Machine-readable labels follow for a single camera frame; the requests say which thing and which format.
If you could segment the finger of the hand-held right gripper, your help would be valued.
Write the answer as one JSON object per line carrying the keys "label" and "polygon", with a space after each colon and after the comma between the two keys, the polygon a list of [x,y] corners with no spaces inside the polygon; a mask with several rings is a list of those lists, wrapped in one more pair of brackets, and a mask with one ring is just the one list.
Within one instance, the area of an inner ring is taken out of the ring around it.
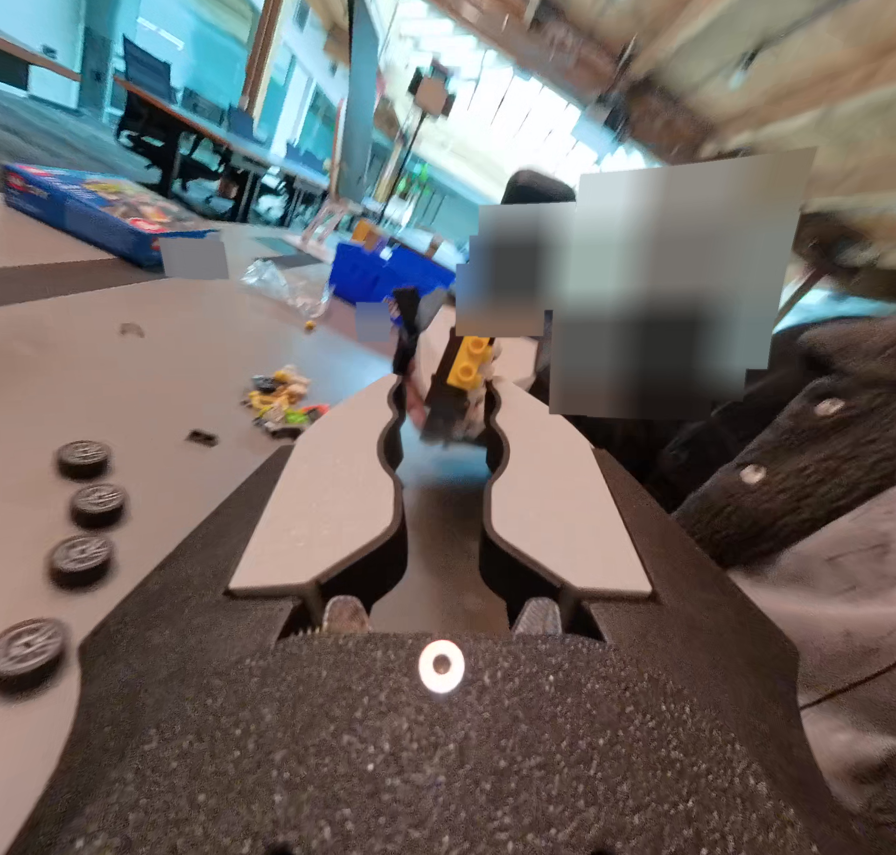
{"label": "finger of the hand-held right gripper", "polygon": [[540,341],[530,337],[498,337],[494,348],[494,380],[530,389],[537,375]]}
{"label": "finger of the hand-held right gripper", "polygon": [[429,388],[433,379],[444,382],[454,366],[460,339],[454,333],[454,307],[441,307],[420,333],[418,340],[418,386]]}

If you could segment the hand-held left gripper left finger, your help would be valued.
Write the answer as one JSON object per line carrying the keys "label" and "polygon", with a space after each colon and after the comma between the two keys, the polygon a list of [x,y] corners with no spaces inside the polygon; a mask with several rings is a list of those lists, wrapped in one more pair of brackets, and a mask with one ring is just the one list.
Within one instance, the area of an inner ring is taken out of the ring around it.
{"label": "hand-held left gripper left finger", "polygon": [[322,612],[339,595],[367,612],[406,571],[396,469],[404,389],[384,376],[297,439],[230,578],[236,597],[295,597]]}

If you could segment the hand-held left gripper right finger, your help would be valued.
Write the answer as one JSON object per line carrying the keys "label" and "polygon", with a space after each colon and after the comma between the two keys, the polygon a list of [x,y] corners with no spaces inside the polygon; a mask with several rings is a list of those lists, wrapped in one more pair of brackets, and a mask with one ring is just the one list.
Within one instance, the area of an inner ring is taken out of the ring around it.
{"label": "hand-held left gripper right finger", "polygon": [[588,440],[513,382],[489,384],[480,574],[517,617],[532,598],[643,601],[653,588]]}

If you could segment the orange lego race car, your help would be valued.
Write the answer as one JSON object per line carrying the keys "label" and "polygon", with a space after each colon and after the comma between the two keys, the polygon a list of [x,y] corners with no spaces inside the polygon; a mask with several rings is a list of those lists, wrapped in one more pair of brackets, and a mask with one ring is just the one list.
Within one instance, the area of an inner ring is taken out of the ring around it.
{"label": "orange lego race car", "polygon": [[411,420],[428,443],[472,443],[486,427],[487,385],[491,379],[494,338],[454,333],[461,340],[454,366],[444,382],[433,379],[429,388],[418,386],[418,340],[441,307],[454,307],[452,295],[442,288],[421,295],[416,288],[399,288],[387,304],[398,325],[392,369],[401,379]]}

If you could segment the blue lego box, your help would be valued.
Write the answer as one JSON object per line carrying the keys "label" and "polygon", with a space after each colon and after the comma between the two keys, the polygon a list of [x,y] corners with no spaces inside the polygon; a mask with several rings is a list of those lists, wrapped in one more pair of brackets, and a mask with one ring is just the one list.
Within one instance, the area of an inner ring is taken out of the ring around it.
{"label": "blue lego box", "polygon": [[6,164],[2,192],[11,209],[143,269],[162,267],[164,240],[215,232],[175,201],[111,174]]}

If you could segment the blue plastic bin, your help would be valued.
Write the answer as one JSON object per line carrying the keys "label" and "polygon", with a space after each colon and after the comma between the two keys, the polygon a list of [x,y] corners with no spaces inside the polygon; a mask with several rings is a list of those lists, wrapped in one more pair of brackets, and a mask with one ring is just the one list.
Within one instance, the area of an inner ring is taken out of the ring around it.
{"label": "blue plastic bin", "polygon": [[449,289],[455,277],[454,270],[403,246],[384,257],[359,243],[345,242],[335,250],[329,286],[339,299],[356,305],[385,301],[399,288],[416,288],[421,295],[437,288]]}

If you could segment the clear plastic bag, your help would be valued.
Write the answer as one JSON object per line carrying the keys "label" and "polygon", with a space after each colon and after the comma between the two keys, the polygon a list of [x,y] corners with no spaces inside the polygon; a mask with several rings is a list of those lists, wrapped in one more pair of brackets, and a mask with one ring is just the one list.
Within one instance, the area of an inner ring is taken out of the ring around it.
{"label": "clear plastic bag", "polygon": [[257,258],[241,275],[240,283],[303,312],[309,320],[321,316],[330,304],[333,286],[330,264],[295,253]]}

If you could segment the person's pale printed shirt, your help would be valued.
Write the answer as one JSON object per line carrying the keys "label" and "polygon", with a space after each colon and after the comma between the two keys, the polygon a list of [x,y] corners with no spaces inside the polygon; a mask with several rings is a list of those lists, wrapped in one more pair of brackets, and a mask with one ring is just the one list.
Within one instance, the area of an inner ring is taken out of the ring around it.
{"label": "person's pale printed shirt", "polygon": [[832,794],[894,853],[894,515],[844,516],[729,575],[798,650],[802,726]]}

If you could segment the long wooden desk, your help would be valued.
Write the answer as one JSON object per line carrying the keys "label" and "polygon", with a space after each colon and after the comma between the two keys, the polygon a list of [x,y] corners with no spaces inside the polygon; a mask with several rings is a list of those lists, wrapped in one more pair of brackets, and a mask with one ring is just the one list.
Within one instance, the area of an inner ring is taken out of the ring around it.
{"label": "long wooden desk", "polygon": [[[124,78],[119,75],[114,76],[114,82],[124,90],[132,87],[126,84]],[[252,204],[260,192],[264,176],[269,173],[275,173],[278,177],[292,181],[292,190],[284,213],[280,217],[280,225],[283,227],[291,225],[303,194],[311,192],[316,196],[324,197],[329,193],[330,175],[314,172],[301,163],[289,160],[285,155],[264,149],[177,105],[163,105],[162,108],[184,123],[188,129],[185,134],[195,134],[228,152],[230,154],[228,165],[245,174],[245,182],[239,189],[237,204],[230,213],[232,222],[247,223],[249,221]],[[180,150],[180,140],[179,144],[173,144],[165,155],[165,161],[161,166],[158,191],[166,198],[173,194],[183,156]]]}

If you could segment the black office chair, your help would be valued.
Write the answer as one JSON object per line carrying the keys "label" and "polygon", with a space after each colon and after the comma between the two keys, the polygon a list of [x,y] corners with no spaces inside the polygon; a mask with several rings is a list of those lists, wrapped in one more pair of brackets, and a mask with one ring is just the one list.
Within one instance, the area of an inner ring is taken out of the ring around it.
{"label": "black office chair", "polygon": [[171,86],[171,66],[141,48],[127,36],[122,38],[125,108],[118,120],[116,139],[126,136],[126,147],[147,159],[151,167],[161,167],[169,148],[178,145],[188,129],[164,106],[175,104]]}

